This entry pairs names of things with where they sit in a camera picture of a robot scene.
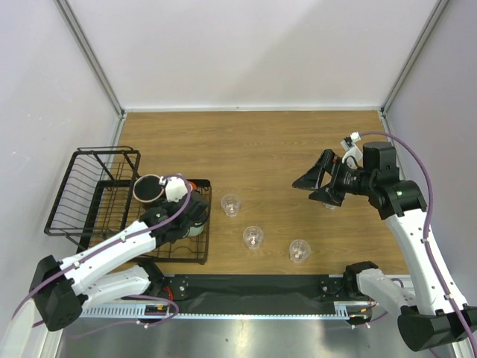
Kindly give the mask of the clear faceted glass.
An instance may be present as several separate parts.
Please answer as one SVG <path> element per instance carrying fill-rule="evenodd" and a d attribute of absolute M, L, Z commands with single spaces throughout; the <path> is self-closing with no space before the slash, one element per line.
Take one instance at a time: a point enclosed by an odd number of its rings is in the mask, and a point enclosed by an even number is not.
<path fill-rule="evenodd" d="M 327 208 L 329 210 L 337 210 L 337 209 L 341 208 L 340 206 L 334 205 L 334 204 L 323 203 L 323 205 L 325 206 L 325 208 Z"/>

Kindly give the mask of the pale green cup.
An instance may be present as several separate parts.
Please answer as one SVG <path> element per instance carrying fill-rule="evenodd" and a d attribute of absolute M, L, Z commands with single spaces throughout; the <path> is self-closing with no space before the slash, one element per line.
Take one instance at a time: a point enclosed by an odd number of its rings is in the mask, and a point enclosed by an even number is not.
<path fill-rule="evenodd" d="M 193 225 L 189 228 L 189 230 L 188 230 L 186 236 L 187 236 L 187 237 L 196 237 L 196 236 L 199 236 L 199 235 L 202 234 L 202 232 L 203 232 L 204 225 L 205 225 L 205 222 L 198 222 L 198 223 L 193 224 Z"/>

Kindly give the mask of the black skull mug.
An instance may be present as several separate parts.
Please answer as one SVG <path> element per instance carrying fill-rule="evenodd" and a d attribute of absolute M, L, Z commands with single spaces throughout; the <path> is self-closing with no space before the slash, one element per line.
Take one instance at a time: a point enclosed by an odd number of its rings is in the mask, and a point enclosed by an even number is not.
<path fill-rule="evenodd" d="M 165 186 L 157 175 L 141 176 L 133 185 L 133 197 L 145 210 L 158 207 L 164 194 Z"/>

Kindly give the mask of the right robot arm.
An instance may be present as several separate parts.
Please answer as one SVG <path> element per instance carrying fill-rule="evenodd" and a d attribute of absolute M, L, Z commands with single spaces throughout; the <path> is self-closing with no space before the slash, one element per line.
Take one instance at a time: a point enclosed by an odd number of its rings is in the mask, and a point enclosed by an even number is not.
<path fill-rule="evenodd" d="M 310 192 L 309 199 L 339 207 L 348 195 L 368 199 L 396 238 L 414 291 L 386 277 L 371 261 L 348 265 L 344 294 L 353 300 L 372 298 L 397 319 L 399 333 L 412 351 L 471 340 L 476 308 L 455 285 L 433 234 L 424 228 L 430 209 L 419 186 L 399 176 L 397 154 L 389 142 L 367 142 L 355 157 L 331 149 L 292 186 Z"/>

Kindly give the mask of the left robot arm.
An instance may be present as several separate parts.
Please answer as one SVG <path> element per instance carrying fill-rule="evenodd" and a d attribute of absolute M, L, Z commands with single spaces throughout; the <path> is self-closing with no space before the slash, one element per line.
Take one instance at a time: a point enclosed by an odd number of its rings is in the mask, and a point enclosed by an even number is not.
<path fill-rule="evenodd" d="M 79 254 L 62 260 L 51 255 L 42 258 L 29 289 L 41 322 L 54 332 L 103 303 L 140 295 L 159 297 L 165 276 L 153 260 L 141 260 L 124 271 L 116 268 L 167 243 L 198 234 L 209 212 L 208 200 L 193 191 L 177 203 L 165 201 L 147 210 L 123 231 Z"/>

